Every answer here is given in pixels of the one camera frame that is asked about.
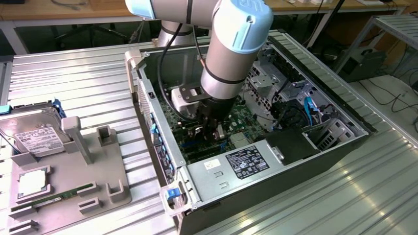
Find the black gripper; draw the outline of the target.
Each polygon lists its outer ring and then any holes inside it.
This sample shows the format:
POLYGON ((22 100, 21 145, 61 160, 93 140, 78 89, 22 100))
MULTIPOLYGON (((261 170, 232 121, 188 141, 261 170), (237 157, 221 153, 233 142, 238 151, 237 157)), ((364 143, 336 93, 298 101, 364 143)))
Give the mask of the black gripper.
POLYGON ((209 98, 200 101, 197 117, 198 122, 205 127, 217 127, 218 123, 225 120, 234 106, 233 99, 209 98))

